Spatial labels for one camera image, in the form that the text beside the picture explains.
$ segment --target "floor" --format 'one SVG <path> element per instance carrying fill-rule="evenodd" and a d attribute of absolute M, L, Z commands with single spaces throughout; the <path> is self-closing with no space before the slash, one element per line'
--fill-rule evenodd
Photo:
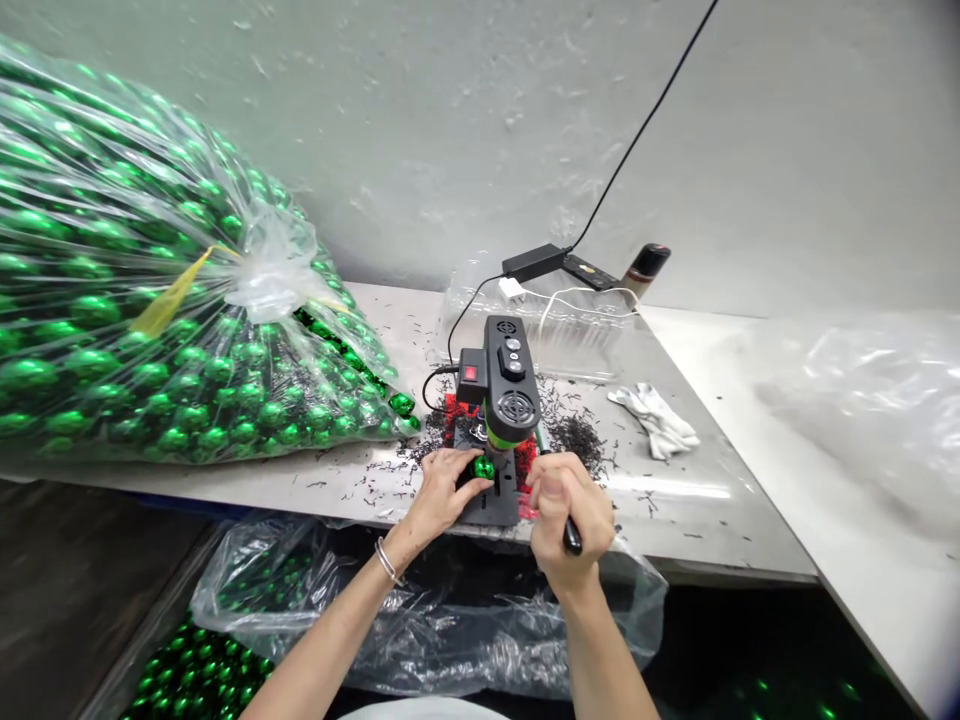
<path fill-rule="evenodd" d="M 10 717 L 76 718 L 211 523 L 106 491 L 0 481 L 0 697 Z M 912 718 L 825 592 L 671 589 L 644 673 L 665 719 Z M 328 717 L 390 698 L 344 689 Z M 569 703 L 483 692 L 508 718 Z"/>

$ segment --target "yellow twist tie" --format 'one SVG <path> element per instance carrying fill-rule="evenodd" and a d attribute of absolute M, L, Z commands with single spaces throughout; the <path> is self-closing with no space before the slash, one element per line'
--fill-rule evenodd
<path fill-rule="evenodd" d="M 173 316 L 177 314 L 177 310 L 183 305 L 183 300 L 190 292 L 193 281 L 197 278 L 197 273 L 200 272 L 203 264 L 210 259 L 210 253 L 214 250 L 223 250 L 240 257 L 238 253 L 228 247 L 211 245 L 193 265 L 184 270 L 180 277 L 163 291 L 163 295 L 150 303 L 150 306 L 140 313 L 140 317 L 133 321 L 130 329 L 134 332 L 142 332 L 151 338 L 160 337 L 161 333 L 167 329 L 170 321 L 173 320 Z"/>

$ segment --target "hand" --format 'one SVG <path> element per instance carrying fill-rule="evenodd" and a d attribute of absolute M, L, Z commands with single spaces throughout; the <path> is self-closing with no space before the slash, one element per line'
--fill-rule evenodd
<path fill-rule="evenodd" d="M 613 504 L 573 453 L 542 455 L 527 475 L 530 507 L 540 511 L 530 546 L 557 599 L 563 602 L 600 578 L 597 560 L 613 542 Z M 568 555 L 563 547 L 567 517 L 573 516 L 583 553 Z"/>
<path fill-rule="evenodd" d="M 493 486 L 493 480 L 473 478 L 457 490 L 460 473 L 480 455 L 483 450 L 453 448 L 443 448 L 427 455 L 420 463 L 423 466 L 420 490 L 407 516 L 395 528 L 398 532 L 391 532 L 391 536 L 405 538 L 415 547 L 414 554 L 440 537 L 457 521 L 468 502 Z M 401 554 L 406 556 L 408 553 L 401 549 Z"/>

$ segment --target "spray can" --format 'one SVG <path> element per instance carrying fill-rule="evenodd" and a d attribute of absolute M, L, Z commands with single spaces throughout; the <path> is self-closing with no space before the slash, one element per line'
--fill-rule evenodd
<path fill-rule="evenodd" d="M 627 272 L 620 281 L 620 287 L 633 290 L 639 301 L 669 257 L 670 248 L 666 245 L 647 243 L 637 255 L 637 259 L 627 268 Z M 630 308 L 631 310 L 636 309 L 632 298 L 628 298 L 627 303 L 634 306 Z"/>

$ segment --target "black power cable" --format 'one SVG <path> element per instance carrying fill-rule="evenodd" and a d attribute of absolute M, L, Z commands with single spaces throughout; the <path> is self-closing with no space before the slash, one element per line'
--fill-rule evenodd
<path fill-rule="evenodd" d="M 720 0 L 713 0 L 710 3 L 710 7 L 707 8 L 706 14 L 703 16 L 703 20 L 700 21 L 700 25 L 697 26 L 696 32 L 693 33 L 693 37 L 690 38 L 690 42 L 687 43 L 686 50 L 683 51 L 683 55 L 680 56 L 680 62 L 677 63 L 677 66 L 673 69 L 673 74 L 670 75 L 670 79 L 667 81 L 667 84 L 663 88 L 663 92 L 660 93 L 660 97 L 657 99 L 656 104 L 653 106 L 653 109 L 647 115 L 647 119 L 643 121 L 643 125 L 640 126 L 640 129 L 637 130 L 637 134 L 633 137 L 633 142 L 630 143 L 630 147 L 627 148 L 627 151 L 623 154 L 623 157 L 620 159 L 620 164 L 617 165 L 617 169 L 613 171 L 613 175 L 610 176 L 610 180 L 607 182 L 607 186 L 603 189 L 603 194 L 600 196 L 600 199 L 597 201 L 596 206 L 593 208 L 593 212 L 590 213 L 590 217 L 587 219 L 587 224 L 583 228 L 583 232 L 580 233 L 580 237 L 577 238 L 577 241 L 566 248 L 565 253 L 571 253 L 580 244 L 580 241 L 583 240 L 584 236 L 587 234 L 587 230 L 590 229 L 590 225 L 593 224 L 593 219 L 597 216 L 597 212 L 600 210 L 600 206 L 603 205 L 604 199 L 607 197 L 607 193 L 610 192 L 610 188 L 613 186 L 613 181 L 617 179 L 617 175 L 620 174 L 620 169 L 623 167 L 624 163 L 627 162 L 627 158 L 630 157 L 630 153 L 633 150 L 634 145 L 637 144 L 637 141 L 640 139 L 640 136 L 643 135 L 643 131 L 647 129 L 647 125 L 650 124 L 650 121 L 653 120 L 653 116 L 657 114 L 657 110 L 660 109 L 660 106 L 663 104 L 664 98 L 667 96 L 667 93 L 670 92 L 670 88 L 673 85 L 673 81 L 677 79 L 677 75 L 680 73 L 680 68 L 683 67 L 683 64 L 687 61 L 687 56 L 690 54 L 690 51 L 693 50 L 693 46 L 697 42 L 697 38 L 700 37 L 700 33 L 703 31 L 703 28 L 707 24 L 707 20 L 710 19 L 710 16 L 713 14 L 714 8 L 717 7 L 717 3 Z M 477 286 L 477 289 L 473 291 L 473 295 L 470 296 L 470 299 L 467 301 L 467 304 L 463 306 L 463 311 L 457 317 L 456 322 L 453 323 L 453 327 L 450 328 L 450 334 L 447 335 L 447 357 L 450 358 L 450 362 L 453 362 L 453 351 L 451 350 L 450 344 L 453 340 L 453 331 L 457 329 L 457 325 L 460 324 L 460 321 L 463 319 L 463 316 L 466 315 L 467 310 L 470 308 L 470 305 L 476 299 L 477 295 L 480 293 L 481 288 L 492 280 L 499 280 L 503 277 L 503 274 L 494 275 L 489 277 L 480 283 Z"/>
<path fill-rule="evenodd" d="M 427 383 L 429 383 L 437 375 L 449 375 L 450 373 L 455 373 L 459 368 L 456 365 L 444 365 L 434 370 L 432 373 L 427 375 L 427 379 L 423 381 L 423 389 L 420 390 L 420 397 L 423 398 L 423 404 L 426 405 L 431 410 L 436 410 L 437 412 L 447 412 L 447 410 L 441 410 L 440 408 L 434 407 L 430 404 L 430 401 L 427 400 Z"/>
<path fill-rule="evenodd" d="M 673 85 L 673 81 L 677 79 L 680 68 L 682 68 L 683 64 L 687 61 L 687 55 L 689 55 L 690 51 L 693 50 L 693 46 L 696 44 L 697 38 L 700 37 L 700 32 L 707 24 L 707 20 L 709 20 L 710 16 L 713 14 L 713 9 L 717 6 L 717 2 L 719 2 L 719 0 L 713 0 L 713 2 L 710 3 L 710 7 L 707 8 L 707 14 L 703 16 L 703 20 L 700 21 L 697 31 L 693 34 L 693 37 L 690 38 L 690 42 L 687 43 L 687 49 L 683 51 L 683 55 L 680 57 L 680 62 L 677 63 L 677 67 L 675 67 L 673 70 L 673 75 L 670 76 L 666 86 L 663 88 L 663 92 L 660 93 L 660 98 L 657 100 L 657 104 L 653 106 L 653 110 L 650 111 L 650 114 L 647 115 L 647 119 L 643 121 L 643 125 L 640 126 L 637 134 L 634 135 L 633 142 L 630 143 L 630 147 L 627 148 L 627 152 L 623 154 L 623 157 L 620 159 L 620 164 L 617 165 L 617 169 L 613 171 L 613 175 L 610 177 L 609 182 L 607 182 L 607 186 L 603 189 L 603 195 L 600 196 L 596 207 L 594 207 L 593 212 L 590 213 L 590 218 L 587 220 L 587 224 L 584 226 L 583 232 L 580 233 L 580 237 L 577 238 L 577 241 L 567 248 L 567 253 L 573 252 L 574 248 L 576 248 L 577 245 L 580 244 L 580 241 L 583 240 L 583 236 L 587 234 L 587 230 L 590 229 L 590 225 L 593 223 L 593 218 L 597 216 L 597 211 L 600 209 L 600 206 L 603 205 L 603 199 L 607 196 L 607 193 L 610 192 L 610 188 L 613 186 L 613 181 L 617 179 L 617 175 L 620 174 L 620 168 L 623 167 L 623 164 L 627 161 L 627 158 L 630 157 L 630 151 L 633 150 L 633 146 L 637 144 L 637 140 L 639 140 L 640 136 L 643 135 L 643 131 L 647 129 L 647 125 L 650 124 L 650 121 L 653 120 L 653 116 L 656 115 L 657 110 L 660 109 L 660 105 L 663 104 L 663 99 L 667 96 L 667 93 L 670 92 L 670 86 Z"/>
<path fill-rule="evenodd" d="M 487 278 L 482 283 L 477 285 L 477 289 L 473 291 L 473 295 L 471 295 L 470 299 L 467 300 L 467 304 L 463 306 L 463 310 L 460 312 L 460 315 L 457 317 L 456 322 L 453 323 L 453 327 L 450 328 L 450 334 L 447 335 L 447 357 L 450 358 L 450 362 L 453 362 L 453 352 L 450 349 L 450 341 L 453 340 L 453 331 L 457 329 L 457 325 L 459 325 L 460 321 L 463 320 L 463 316 L 467 314 L 467 310 L 470 309 L 470 305 L 473 303 L 474 300 L 477 299 L 477 295 L 480 293 L 481 288 L 483 288 L 483 286 L 486 285 L 491 280 L 499 280 L 502 277 L 503 277 L 503 273 L 500 273 L 499 275 L 494 275 L 492 278 Z"/>

